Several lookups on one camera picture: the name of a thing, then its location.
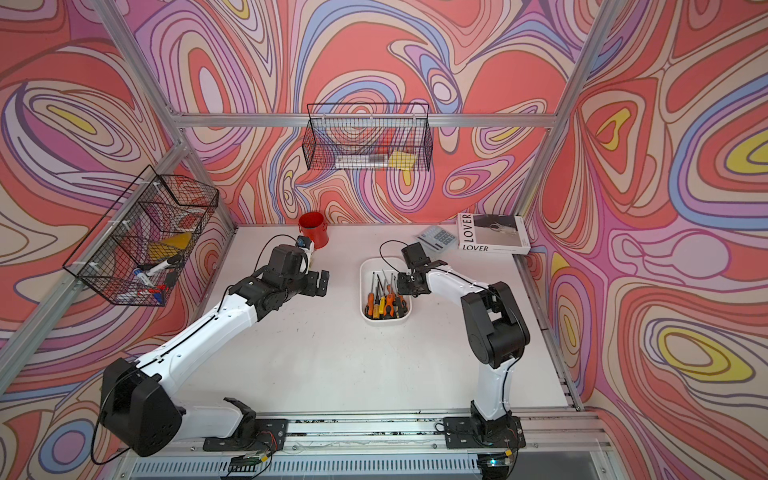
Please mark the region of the white plastic storage box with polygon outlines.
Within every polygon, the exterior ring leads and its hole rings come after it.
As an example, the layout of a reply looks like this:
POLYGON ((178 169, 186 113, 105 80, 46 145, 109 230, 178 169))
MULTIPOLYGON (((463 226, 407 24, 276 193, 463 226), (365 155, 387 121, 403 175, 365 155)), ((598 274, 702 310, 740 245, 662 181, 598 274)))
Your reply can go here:
POLYGON ((408 303, 409 312, 404 318, 398 317, 398 310, 395 303, 393 276, 396 273, 405 272, 405 262, 393 256, 384 258, 376 257, 365 260, 359 269, 359 287, 360 287, 360 313, 365 322, 373 326, 398 325, 404 323, 413 311, 412 301, 408 296, 404 296, 408 303), (384 290, 385 312, 380 320, 367 319, 363 313, 366 297, 371 285, 371 274, 378 273, 384 290))

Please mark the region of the yellow screwdriver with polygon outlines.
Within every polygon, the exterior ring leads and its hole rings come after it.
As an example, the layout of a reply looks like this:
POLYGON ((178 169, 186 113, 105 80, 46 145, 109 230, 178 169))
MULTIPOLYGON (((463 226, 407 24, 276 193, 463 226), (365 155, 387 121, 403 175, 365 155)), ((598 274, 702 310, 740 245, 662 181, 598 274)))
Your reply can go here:
POLYGON ((385 312, 384 290, 383 290, 382 281, 379 274, 374 273, 373 278, 375 280, 375 291, 374 291, 374 309, 372 313, 372 318, 374 320, 380 320, 384 317, 384 312, 385 312))

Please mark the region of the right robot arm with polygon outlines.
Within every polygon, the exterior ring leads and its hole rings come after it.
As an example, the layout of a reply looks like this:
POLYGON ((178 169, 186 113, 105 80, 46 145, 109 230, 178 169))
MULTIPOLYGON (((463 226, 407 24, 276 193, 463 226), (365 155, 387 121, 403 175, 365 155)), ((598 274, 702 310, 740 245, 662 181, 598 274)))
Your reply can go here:
POLYGON ((476 398, 470 406, 475 435, 484 443, 512 429, 508 387, 516 364, 530 343, 530 332, 511 288, 482 283, 431 260, 419 243, 401 249, 406 270, 397 291, 419 297, 436 294, 461 308, 468 344, 480 363, 476 398))

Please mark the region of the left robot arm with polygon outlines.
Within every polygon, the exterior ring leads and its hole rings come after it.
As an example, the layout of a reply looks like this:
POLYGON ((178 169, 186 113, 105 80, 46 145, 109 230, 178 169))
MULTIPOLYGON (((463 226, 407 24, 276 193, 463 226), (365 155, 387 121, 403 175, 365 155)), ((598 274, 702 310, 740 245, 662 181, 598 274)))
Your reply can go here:
POLYGON ((141 457, 179 440, 204 439, 237 450, 278 443, 260 431, 255 412, 226 397, 191 405, 174 397, 186 380, 239 334, 297 295, 323 297, 330 274, 310 268, 313 241, 303 235, 273 248, 267 264, 227 287, 219 303, 182 332, 135 360, 103 372, 98 425, 141 457))

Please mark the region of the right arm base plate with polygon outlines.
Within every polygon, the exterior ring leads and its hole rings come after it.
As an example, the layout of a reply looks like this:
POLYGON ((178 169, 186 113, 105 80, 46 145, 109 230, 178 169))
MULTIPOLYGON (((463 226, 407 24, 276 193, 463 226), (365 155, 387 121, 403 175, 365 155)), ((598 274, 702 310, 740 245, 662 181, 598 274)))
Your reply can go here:
POLYGON ((526 438, 520 418, 514 415, 486 421, 482 417, 445 417, 436 430, 448 449, 522 449, 526 438))

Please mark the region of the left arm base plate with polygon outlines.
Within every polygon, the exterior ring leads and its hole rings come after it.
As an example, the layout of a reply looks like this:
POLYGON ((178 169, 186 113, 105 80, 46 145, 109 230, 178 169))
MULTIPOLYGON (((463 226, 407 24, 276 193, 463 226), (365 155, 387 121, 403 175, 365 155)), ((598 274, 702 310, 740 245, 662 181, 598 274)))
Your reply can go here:
POLYGON ((204 439, 206 452, 281 451, 287 437, 287 419, 245 419, 244 424, 226 438, 204 439))

